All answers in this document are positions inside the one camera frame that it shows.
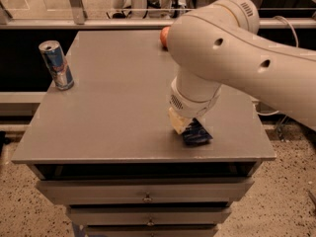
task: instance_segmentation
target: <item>gray table surface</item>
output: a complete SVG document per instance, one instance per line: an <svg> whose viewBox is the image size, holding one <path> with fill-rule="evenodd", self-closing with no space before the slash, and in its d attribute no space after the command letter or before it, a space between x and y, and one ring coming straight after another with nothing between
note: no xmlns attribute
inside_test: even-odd
<svg viewBox="0 0 316 237"><path fill-rule="evenodd" d="M73 88L52 86L13 162L26 164L222 162L276 155L243 93L224 86L203 122L213 140L189 147L168 118L178 65L159 31L80 32L67 59Z"/></svg>

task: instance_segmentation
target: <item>red ball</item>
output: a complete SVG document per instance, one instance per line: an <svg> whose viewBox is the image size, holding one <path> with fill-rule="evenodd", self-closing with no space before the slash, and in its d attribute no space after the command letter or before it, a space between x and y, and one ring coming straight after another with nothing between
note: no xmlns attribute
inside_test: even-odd
<svg viewBox="0 0 316 237"><path fill-rule="evenodd" d="M168 36L169 29L170 27L165 27L160 32L160 41L164 47L167 47L167 36Z"/></svg>

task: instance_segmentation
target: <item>drawer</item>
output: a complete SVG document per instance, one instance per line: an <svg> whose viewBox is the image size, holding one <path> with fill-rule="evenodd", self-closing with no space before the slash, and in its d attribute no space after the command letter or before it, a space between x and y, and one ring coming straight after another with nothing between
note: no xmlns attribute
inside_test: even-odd
<svg viewBox="0 0 316 237"><path fill-rule="evenodd" d="M124 227L87 227L88 235L106 237L212 237L218 231L214 225L194 226L124 226Z"/></svg>
<svg viewBox="0 0 316 237"><path fill-rule="evenodd" d="M122 206L68 207L66 214L77 225L154 226L218 224L224 222L231 213L228 207L212 207L205 203L151 205L153 206L123 204Z"/></svg>
<svg viewBox="0 0 316 237"><path fill-rule="evenodd" d="M39 181L37 188L54 204L231 202L253 183L251 178Z"/></svg>

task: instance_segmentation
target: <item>can lid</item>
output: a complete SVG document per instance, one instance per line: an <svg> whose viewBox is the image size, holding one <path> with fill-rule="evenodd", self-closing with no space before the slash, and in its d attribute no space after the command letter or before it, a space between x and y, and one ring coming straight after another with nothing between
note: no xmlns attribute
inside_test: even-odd
<svg viewBox="0 0 316 237"><path fill-rule="evenodd" d="M48 40L39 45L39 50L41 52L52 51L60 47L60 44L56 40Z"/></svg>

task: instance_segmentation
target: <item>blue and silver can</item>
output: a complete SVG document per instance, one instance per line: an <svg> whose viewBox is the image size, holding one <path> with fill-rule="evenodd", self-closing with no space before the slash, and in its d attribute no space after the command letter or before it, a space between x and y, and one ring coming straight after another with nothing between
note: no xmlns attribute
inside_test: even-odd
<svg viewBox="0 0 316 237"><path fill-rule="evenodd" d="M48 71L59 90L68 90L73 78L65 55L58 41L48 40L39 45L39 51Z"/></svg>

